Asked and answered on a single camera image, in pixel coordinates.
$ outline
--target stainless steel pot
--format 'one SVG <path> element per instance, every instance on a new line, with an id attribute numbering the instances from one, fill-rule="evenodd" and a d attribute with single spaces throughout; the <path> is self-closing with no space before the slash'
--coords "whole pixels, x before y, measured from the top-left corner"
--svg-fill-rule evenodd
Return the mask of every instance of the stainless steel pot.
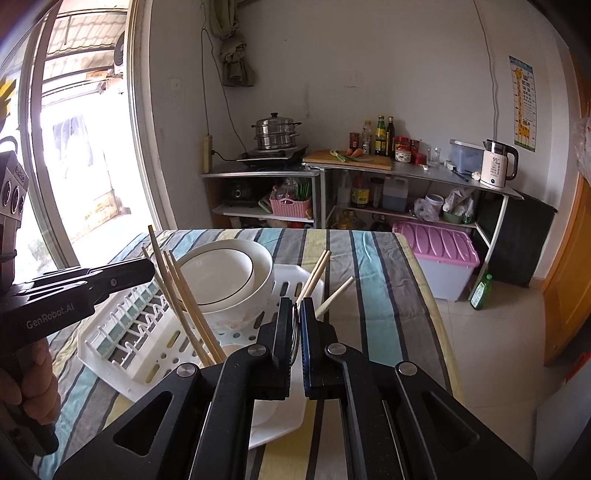
<path id="1" fill-rule="evenodd" d="M 255 140 L 259 150 L 277 150 L 296 146 L 296 126 L 301 122 L 294 122 L 293 118 L 278 116 L 276 112 L 251 125 L 255 129 Z"/>

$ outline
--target human hand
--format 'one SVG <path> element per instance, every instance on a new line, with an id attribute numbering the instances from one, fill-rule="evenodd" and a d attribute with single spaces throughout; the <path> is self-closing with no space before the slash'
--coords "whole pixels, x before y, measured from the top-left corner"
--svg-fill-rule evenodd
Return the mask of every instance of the human hand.
<path id="1" fill-rule="evenodd" d="M 53 374 L 47 339 L 31 347 L 33 365 L 25 372 L 21 386 L 0 368 L 0 400 L 20 405 L 32 419 L 41 425 L 56 421 L 60 415 L 61 398 L 57 392 L 57 378 Z"/>

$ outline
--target pot lid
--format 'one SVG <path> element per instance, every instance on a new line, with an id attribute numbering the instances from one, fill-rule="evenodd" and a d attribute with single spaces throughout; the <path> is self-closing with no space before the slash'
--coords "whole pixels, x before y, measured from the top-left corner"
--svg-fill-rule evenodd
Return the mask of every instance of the pot lid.
<path id="1" fill-rule="evenodd" d="M 271 116 L 267 118 L 263 118 L 262 120 L 258 120 L 256 122 L 257 127 L 263 127 L 265 125 L 285 125 L 285 124 L 292 124 L 294 123 L 293 118 L 289 118 L 286 116 L 278 116 L 277 112 L 273 112 Z"/>

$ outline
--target jar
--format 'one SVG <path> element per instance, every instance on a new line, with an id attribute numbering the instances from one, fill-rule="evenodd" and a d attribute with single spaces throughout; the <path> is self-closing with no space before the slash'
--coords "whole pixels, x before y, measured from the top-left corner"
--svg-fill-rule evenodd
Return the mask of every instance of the jar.
<path id="1" fill-rule="evenodd" d="M 410 140 L 408 137 L 394 137 L 394 150 L 410 151 Z"/>
<path id="2" fill-rule="evenodd" d="M 372 177 L 369 186 L 369 197 L 374 208 L 380 208 L 382 205 L 382 192 L 384 191 L 384 179 L 381 177 Z"/>
<path id="3" fill-rule="evenodd" d="M 411 140 L 410 141 L 410 151 L 412 153 L 418 153 L 418 149 L 421 146 L 420 140 Z"/>
<path id="4" fill-rule="evenodd" d="M 414 160 L 413 162 L 416 165 L 426 165 L 427 164 L 427 156 L 424 153 L 414 153 Z"/>
<path id="5" fill-rule="evenodd" d="M 351 132 L 349 134 L 349 148 L 353 151 L 359 148 L 359 134 L 356 132 Z"/>
<path id="6" fill-rule="evenodd" d="M 394 152 L 394 159 L 402 163 L 410 163 L 410 150 L 396 150 L 396 152 Z"/>

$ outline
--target electric kettle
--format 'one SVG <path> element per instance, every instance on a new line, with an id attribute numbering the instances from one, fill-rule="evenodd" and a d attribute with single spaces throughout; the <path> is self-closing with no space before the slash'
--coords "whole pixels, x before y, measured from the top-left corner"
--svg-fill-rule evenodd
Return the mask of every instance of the electric kettle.
<path id="1" fill-rule="evenodd" d="M 501 189 L 505 186 L 507 180 L 513 180 L 517 176 L 517 164 L 519 162 L 519 153 L 514 147 L 499 143 L 494 140 L 484 142 L 485 152 L 482 159 L 482 173 L 480 181 L 489 187 Z M 515 159 L 513 162 L 513 173 L 507 176 L 507 165 L 510 153 Z"/>

